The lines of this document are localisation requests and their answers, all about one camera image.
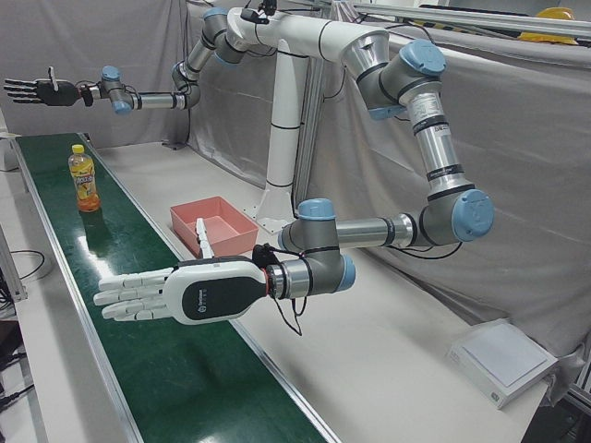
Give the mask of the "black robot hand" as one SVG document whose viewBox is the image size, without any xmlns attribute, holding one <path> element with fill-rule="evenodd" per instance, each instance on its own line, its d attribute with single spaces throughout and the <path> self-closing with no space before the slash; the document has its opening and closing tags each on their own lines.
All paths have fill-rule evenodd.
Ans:
<svg viewBox="0 0 591 443">
<path fill-rule="evenodd" d="M 48 106 L 72 106 L 82 98 L 79 89 L 69 81 L 57 79 L 54 68 L 47 69 L 48 78 L 17 80 L 6 78 L 4 90 L 13 102 L 45 104 Z"/>
</svg>

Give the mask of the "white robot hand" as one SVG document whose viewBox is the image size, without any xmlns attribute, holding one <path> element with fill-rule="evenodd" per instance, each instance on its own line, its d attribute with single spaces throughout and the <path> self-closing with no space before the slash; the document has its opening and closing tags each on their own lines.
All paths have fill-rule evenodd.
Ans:
<svg viewBox="0 0 591 443">
<path fill-rule="evenodd" d="M 240 317 L 268 294 L 265 271 L 246 257 L 216 257 L 201 218 L 195 231 L 202 258 L 101 279 L 93 303 L 103 309 L 103 317 L 115 321 L 172 317 L 184 325 L 206 324 Z"/>
</svg>

